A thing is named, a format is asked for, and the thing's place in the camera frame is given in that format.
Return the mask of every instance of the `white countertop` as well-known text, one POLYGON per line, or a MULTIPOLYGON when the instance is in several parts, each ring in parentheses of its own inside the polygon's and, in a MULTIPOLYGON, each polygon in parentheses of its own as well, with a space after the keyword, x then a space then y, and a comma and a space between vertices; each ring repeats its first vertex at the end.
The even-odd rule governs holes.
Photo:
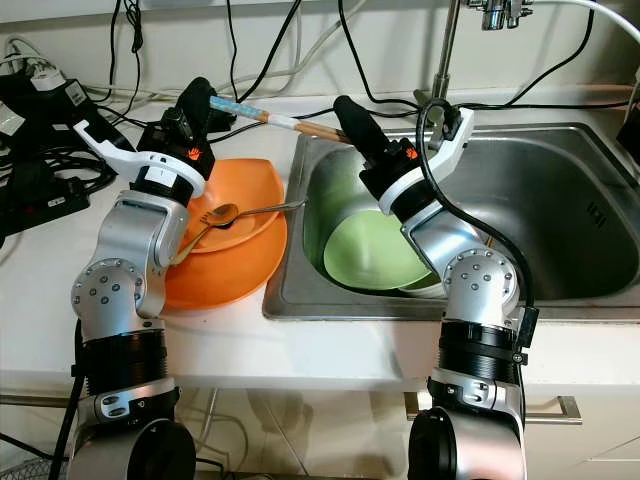
MULTIPOLYGON (((257 103, 274 112, 296 114, 330 102, 314 97, 257 103)), ((132 116, 157 118, 164 108, 147 105, 132 116)), ((337 124, 331 115, 318 121, 337 124)), ((625 156, 611 141, 621 125, 620 111, 517 110, 477 115, 479 125, 558 121, 589 124, 616 154, 625 156)), ((386 128, 413 126, 409 120, 381 123, 386 128)), ((139 131, 127 128, 126 134, 137 140, 139 131)), ((291 131, 260 127, 214 145, 214 153, 219 159, 268 158, 286 184, 296 137, 291 131)), ((90 208, 13 235, 0 249, 2 390, 69 388, 75 326, 70 287, 91 257, 104 216, 124 188, 126 182, 117 179, 91 197, 90 208)), ((438 339, 437 323, 267 320, 262 315, 263 295, 261 288, 226 307, 164 316, 169 370, 179 383, 408 389, 422 387, 433 367, 429 352, 438 339)), ((524 369, 527 391, 640 393, 640 371, 633 353, 640 345, 640 329, 634 319, 629 320, 624 324, 540 322, 529 352, 530 365, 524 369)))

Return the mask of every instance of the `green plate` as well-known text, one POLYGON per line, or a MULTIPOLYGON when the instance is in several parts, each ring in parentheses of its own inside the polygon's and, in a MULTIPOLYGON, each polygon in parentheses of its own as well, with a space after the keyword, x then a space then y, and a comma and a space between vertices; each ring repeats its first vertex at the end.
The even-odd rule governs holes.
POLYGON ((343 285, 367 290, 404 287, 429 275, 400 227, 396 217, 374 210, 345 218, 324 248, 327 273, 343 285))

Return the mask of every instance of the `orange plate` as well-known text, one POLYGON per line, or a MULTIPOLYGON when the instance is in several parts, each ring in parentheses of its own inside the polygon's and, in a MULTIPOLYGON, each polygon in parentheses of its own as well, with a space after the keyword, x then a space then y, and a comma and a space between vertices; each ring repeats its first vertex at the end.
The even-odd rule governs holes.
POLYGON ((167 273, 166 306, 203 310, 246 297, 271 278, 286 244, 287 222, 280 214, 264 232, 241 245, 189 255, 167 273))
MULTIPOLYGON (((232 158, 218 160, 204 194, 189 202, 189 224, 182 242, 184 247, 206 225, 200 217, 223 203, 235 203, 240 212, 269 207, 284 201, 284 188, 278 172, 269 160, 232 158)), ((191 253, 216 252, 246 242, 264 231, 278 212, 240 217, 228 229, 214 228, 198 242, 191 253)))

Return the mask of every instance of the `spoon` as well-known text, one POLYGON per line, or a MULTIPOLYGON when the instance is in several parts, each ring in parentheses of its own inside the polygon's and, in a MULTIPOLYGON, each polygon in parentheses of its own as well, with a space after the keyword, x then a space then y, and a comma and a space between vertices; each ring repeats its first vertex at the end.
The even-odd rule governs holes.
POLYGON ((287 210, 295 210, 301 207, 306 202, 303 200, 294 200, 293 202, 280 203, 278 205, 272 205, 270 207, 256 208, 255 210, 246 210, 238 213, 238 206, 233 203, 225 203, 219 207, 207 212, 200 219, 201 222, 206 223, 207 226, 202 229, 198 235, 195 236, 184 249, 178 253, 171 261, 171 265, 178 265, 184 261, 185 258, 191 253, 191 250, 195 248, 198 242, 213 228, 229 228, 233 222, 238 218, 245 215, 254 215, 256 213, 265 212, 284 212, 287 210))

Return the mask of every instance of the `stainless steel sink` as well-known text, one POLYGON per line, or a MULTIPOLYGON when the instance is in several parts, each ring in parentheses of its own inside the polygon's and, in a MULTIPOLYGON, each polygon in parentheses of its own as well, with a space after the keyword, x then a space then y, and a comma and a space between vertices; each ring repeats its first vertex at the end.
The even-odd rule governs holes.
MULTIPOLYGON (((440 319, 445 300, 348 289, 324 269, 333 228, 351 211, 376 208, 358 178, 362 162, 352 147, 300 136, 287 199, 308 202, 288 217, 267 317, 440 319)), ((478 128, 442 188, 524 251, 541 318, 640 319, 640 187, 588 127, 478 128)))

